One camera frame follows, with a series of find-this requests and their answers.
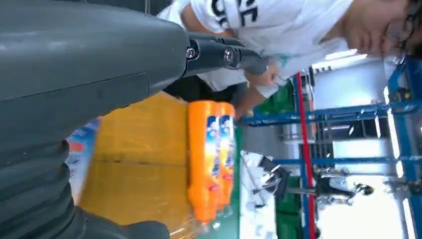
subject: hair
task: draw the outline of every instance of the hair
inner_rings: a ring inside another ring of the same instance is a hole
[[[419,3],[419,9],[416,12],[417,16],[417,22],[416,22],[416,30],[415,31],[421,31],[422,30],[422,0],[411,0],[413,3]],[[411,59],[414,60],[422,60],[422,42],[420,42],[413,50],[411,55],[408,55]]]

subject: colorful packaging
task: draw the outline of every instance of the colorful packaging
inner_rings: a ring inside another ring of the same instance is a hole
[[[218,210],[223,210],[230,205],[231,192],[233,191],[233,171],[235,157],[234,139],[234,107],[228,103],[218,103],[220,112],[219,120],[219,157],[220,178]]]
[[[100,121],[89,122],[84,127],[77,129],[67,138],[70,152],[66,164],[70,170],[70,185],[75,205],[79,203],[84,189],[89,165],[94,152],[95,138]]]
[[[216,103],[197,101],[188,106],[189,188],[194,217],[203,226],[215,220],[218,200],[219,155]]]

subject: woman's hand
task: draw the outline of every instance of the woman's hand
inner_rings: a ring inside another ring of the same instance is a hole
[[[276,77],[280,74],[280,71],[276,64],[271,63],[268,66],[267,71],[262,75],[252,75],[245,71],[246,79],[253,86],[271,86],[275,84]]]

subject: bottle label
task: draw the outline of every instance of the bottle label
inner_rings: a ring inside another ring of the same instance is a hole
[[[210,116],[207,119],[207,136],[206,136],[206,164],[209,167],[211,184],[210,191],[218,190],[218,175],[220,173],[220,161],[217,149],[218,139],[218,117]]]
[[[220,147],[222,150],[227,150],[227,158],[224,160],[224,167],[226,173],[223,178],[226,180],[233,179],[234,168],[234,127],[233,118],[229,115],[224,115],[220,119]]]

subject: detergent bottle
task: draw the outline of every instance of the detergent bottle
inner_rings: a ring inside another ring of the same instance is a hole
[[[218,103],[219,112],[219,158],[220,177],[217,209],[227,217],[232,214],[230,197],[233,190],[235,159],[234,107],[228,103]]]
[[[194,217],[208,231],[215,220],[218,203],[218,123],[217,105],[211,101],[197,101],[188,106],[190,146],[190,185],[188,197]]]

